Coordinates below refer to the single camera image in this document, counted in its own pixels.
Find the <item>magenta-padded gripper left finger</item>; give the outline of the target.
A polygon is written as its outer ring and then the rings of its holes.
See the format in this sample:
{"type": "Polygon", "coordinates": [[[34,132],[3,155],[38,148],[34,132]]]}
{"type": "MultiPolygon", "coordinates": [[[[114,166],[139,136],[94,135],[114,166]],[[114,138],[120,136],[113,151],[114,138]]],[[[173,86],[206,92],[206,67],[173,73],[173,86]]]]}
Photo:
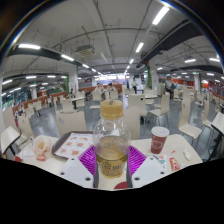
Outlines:
{"type": "Polygon", "coordinates": [[[95,147],[88,148],[78,157],[68,159],[59,176],[84,188],[97,188],[99,175],[95,147]]]}

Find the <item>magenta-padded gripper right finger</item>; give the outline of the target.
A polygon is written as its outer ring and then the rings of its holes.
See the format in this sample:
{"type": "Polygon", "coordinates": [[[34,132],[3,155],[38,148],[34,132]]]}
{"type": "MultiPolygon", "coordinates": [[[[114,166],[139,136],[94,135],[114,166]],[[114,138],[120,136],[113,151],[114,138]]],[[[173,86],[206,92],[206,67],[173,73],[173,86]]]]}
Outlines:
{"type": "Polygon", "coordinates": [[[142,153],[129,147],[126,180],[128,188],[140,188],[166,176],[166,156],[142,153]]]}

